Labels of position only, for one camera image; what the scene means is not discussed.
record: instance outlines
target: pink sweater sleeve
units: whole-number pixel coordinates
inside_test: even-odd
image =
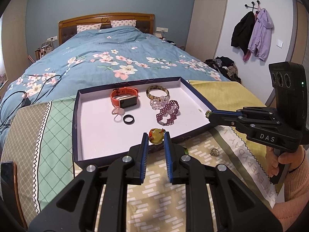
[[[286,231],[309,201],[309,163],[303,164],[294,172],[288,173],[284,182],[285,202],[275,204],[273,214],[281,222]]]

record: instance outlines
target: screw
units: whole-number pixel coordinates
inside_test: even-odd
[[[223,164],[218,165],[218,170],[219,170],[220,172],[224,172],[226,169],[227,169],[227,166],[225,166],[225,165],[223,165]]]
[[[130,162],[131,160],[132,160],[132,157],[128,155],[122,158],[123,162]]]
[[[87,172],[92,173],[95,170],[95,165],[89,165],[86,167]]]
[[[182,161],[189,161],[191,159],[191,157],[189,155],[183,155],[181,156],[181,160]]]

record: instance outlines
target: red beads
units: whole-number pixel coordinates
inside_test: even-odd
[[[157,122],[161,125],[172,125],[172,124],[174,124],[174,120],[177,119],[178,110],[179,110],[178,102],[176,100],[171,100],[156,115],[157,116]],[[164,116],[167,116],[167,115],[170,115],[170,118],[167,119],[166,123],[163,123],[161,120],[163,119]]]

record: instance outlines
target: green checkered fabric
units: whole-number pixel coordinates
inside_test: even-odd
[[[75,98],[52,102],[41,143],[39,202],[43,209],[72,179],[72,118]]]

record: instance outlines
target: hand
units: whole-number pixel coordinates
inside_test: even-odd
[[[277,157],[273,153],[272,147],[266,147],[266,162],[267,162],[267,168],[266,173],[269,175],[269,177],[273,177],[274,175],[278,175],[279,173],[279,167],[278,164],[291,164],[289,171],[298,168],[305,156],[305,149],[302,145],[300,145],[295,153],[283,153],[279,157]]]

